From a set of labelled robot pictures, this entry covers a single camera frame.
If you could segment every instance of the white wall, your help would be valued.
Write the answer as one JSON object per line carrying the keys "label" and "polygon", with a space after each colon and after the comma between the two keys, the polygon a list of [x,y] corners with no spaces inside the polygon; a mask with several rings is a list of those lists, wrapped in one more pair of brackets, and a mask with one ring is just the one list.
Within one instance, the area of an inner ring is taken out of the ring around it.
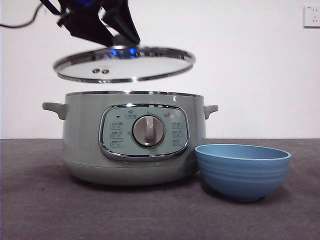
{"label": "white wall", "polygon": [[[1,22],[27,21],[37,0],[3,0]],[[23,29],[1,30],[1,138],[61,138],[63,121],[42,102],[95,90],[204,95],[219,112],[209,138],[320,138],[320,28],[304,29],[303,6],[320,0],[129,0],[141,44],[197,57],[182,75],[125,84],[59,79],[53,62],[100,48],[73,38],[44,8]]]}

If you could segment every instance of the slow cooker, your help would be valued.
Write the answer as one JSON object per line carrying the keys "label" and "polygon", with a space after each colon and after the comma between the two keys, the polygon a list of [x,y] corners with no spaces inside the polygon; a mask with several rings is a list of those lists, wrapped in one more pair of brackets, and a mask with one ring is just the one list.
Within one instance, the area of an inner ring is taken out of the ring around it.
{"label": "slow cooker", "polygon": [[[139,74],[136,60],[145,65]],[[54,69],[68,80],[119,83],[172,76],[194,61],[178,49],[120,47],[64,58]],[[218,110],[217,105],[204,106],[201,95],[162,91],[72,92],[64,104],[45,102],[42,108],[64,120],[63,161],[69,172],[114,186],[154,185],[194,175],[194,149],[204,144],[205,119]]]}

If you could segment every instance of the pot base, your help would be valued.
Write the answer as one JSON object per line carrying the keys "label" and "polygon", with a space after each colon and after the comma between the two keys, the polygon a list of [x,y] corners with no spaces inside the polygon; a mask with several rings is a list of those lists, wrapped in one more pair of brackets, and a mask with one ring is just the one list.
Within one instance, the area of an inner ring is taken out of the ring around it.
{"label": "pot base", "polygon": [[196,162],[154,167],[99,167],[65,161],[71,175],[87,182],[111,186],[147,186],[191,177],[198,171]]}

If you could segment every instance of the control knob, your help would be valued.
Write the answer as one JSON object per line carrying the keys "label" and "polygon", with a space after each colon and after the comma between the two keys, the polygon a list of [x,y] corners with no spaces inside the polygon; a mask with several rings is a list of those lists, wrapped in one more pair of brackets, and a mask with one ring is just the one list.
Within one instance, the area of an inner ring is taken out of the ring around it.
{"label": "control knob", "polygon": [[143,147],[152,147],[161,142],[165,127],[159,118],[145,115],[135,121],[132,133],[135,140]]}

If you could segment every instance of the blue light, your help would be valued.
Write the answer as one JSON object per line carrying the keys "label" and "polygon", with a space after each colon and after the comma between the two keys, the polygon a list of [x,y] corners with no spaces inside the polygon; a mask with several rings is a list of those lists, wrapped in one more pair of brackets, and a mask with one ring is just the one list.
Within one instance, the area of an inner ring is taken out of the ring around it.
{"label": "blue light", "polygon": [[136,50],[135,48],[133,48],[133,47],[129,49],[129,52],[130,52],[131,54],[136,54],[136,51],[137,51],[137,50]]}
{"label": "blue light", "polygon": [[111,49],[111,50],[110,50],[110,53],[113,54],[113,55],[117,55],[117,50]]}
{"label": "blue light", "polygon": [[86,7],[90,7],[90,5],[94,2],[94,0],[76,0],[79,4],[84,5]]}

